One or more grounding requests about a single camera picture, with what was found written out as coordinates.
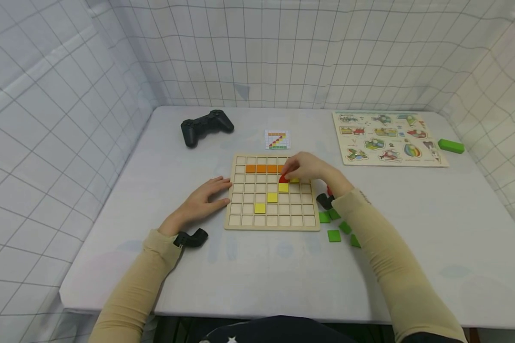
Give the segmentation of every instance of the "beige sleeve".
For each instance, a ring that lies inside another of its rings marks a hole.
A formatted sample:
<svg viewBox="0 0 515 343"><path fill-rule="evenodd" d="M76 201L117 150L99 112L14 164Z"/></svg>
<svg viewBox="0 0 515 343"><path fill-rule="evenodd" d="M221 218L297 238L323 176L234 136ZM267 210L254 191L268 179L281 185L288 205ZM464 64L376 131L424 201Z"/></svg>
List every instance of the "beige sleeve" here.
<svg viewBox="0 0 515 343"><path fill-rule="evenodd" d="M89 343L139 343L164 278L174 268L181 248L175 238L151 230L143 252L116 285L89 337Z"/></svg>
<svg viewBox="0 0 515 343"><path fill-rule="evenodd" d="M376 273L395 341L427 332L467 342L456 317L435 293L416 257L362 192L353 189L332 204L352 228Z"/></svg>

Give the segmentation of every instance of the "wooden peg puzzle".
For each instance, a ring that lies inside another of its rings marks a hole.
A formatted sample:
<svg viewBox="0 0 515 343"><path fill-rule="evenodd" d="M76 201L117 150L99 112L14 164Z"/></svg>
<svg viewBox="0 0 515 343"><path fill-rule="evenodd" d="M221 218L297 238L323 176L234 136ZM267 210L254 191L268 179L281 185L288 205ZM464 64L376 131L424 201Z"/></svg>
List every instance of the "wooden peg puzzle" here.
<svg viewBox="0 0 515 343"><path fill-rule="evenodd" d="M448 161L415 112L334 111L344 165L448 167Z"/></svg>
<svg viewBox="0 0 515 343"><path fill-rule="evenodd" d="M226 230L319 231L319 209L310 180L280 183L287 156L233 158Z"/></svg>

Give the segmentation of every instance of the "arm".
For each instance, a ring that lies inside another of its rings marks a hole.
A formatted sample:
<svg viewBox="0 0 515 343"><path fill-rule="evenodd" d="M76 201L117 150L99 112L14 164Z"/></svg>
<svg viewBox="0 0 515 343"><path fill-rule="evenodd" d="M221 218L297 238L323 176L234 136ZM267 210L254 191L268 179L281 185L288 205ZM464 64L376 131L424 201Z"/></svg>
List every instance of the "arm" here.
<svg viewBox="0 0 515 343"><path fill-rule="evenodd" d="M143 252L114 288L94 326L90 343L138 343L143 326L153 309L164 278L175 267L181 248L174 245L182 227L225 207L229 199L208 202L208 198L231 187L229 179L217 177L197 188L158 230L151 230Z"/></svg>
<svg viewBox="0 0 515 343"><path fill-rule="evenodd" d="M380 283L396 342L420 332L467 342L401 236L340 171L301 152L287 161L282 172L288 172L287 179L320 178L330 186L336 197L332 205L351 225Z"/></svg>

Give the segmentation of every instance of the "green rectangular block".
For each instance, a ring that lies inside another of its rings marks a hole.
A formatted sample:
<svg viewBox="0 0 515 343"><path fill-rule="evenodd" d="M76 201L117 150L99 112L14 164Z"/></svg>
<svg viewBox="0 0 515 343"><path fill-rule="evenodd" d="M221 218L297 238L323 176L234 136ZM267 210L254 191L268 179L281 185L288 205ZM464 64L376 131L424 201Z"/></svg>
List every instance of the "green rectangular block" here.
<svg viewBox="0 0 515 343"><path fill-rule="evenodd" d="M328 240L330 242L341 242L340 232L337 230L328 230Z"/></svg>
<svg viewBox="0 0 515 343"><path fill-rule="evenodd" d="M330 216L330 219L332 219L332 220L336 220L336 219L340 219L341 218L341 216L336 212L334 207L329 209L327 212L328 212L328 214Z"/></svg>
<svg viewBox="0 0 515 343"><path fill-rule="evenodd" d="M351 238L349 239L349 244L351 246L354 246L355 248L361 248L360 243L355 235L351 235Z"/></svg>
<svg viewBox="0 0 515 343"><path fill-rule="evenodd" d="M342 222L340 226L338 226L344 234L348 235L351 233L351 227L346 222Z"/></svg>
<svg viewBox="0 0 515 343"><path fill-rule="evenodd" d="M438 145L442 150L455 152L456 154L461 154L465 151L464 145L456 141L439 140Z"/></svg>
<svg viewBox="0 0 515 343"><path fill-rule="evenodd" d="M330 216L327 212L319 212L319 222L330 223Z"/></svg>

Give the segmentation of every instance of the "white table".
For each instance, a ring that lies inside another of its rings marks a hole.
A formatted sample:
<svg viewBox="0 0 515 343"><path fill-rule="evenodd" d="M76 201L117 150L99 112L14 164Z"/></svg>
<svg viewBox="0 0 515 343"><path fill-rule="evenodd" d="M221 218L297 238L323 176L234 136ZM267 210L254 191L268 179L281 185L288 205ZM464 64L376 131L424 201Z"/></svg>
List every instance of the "white table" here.
<svg viewBox="0 0 515 343"><path fill-rule="evenodd" d="M343 166L330 110L257 108L224 109L235 131L186 148L182 120L210 110L154 111L61 286L67 310L100 310L150 228L208 178L228 176L235 152L266 152L265 129L283 129L292 149L273 154L310 151L340 168L395 225L463 326L515 328L515 224L467 153L447 152L448 169ZM457 140L442 116L422 114L435 138ZM224 218L222 210L200 223L210 237L185 250L157 314L390 322L362 251L347 237L328 241L338 222L319 232L226 231Z"/></svg>

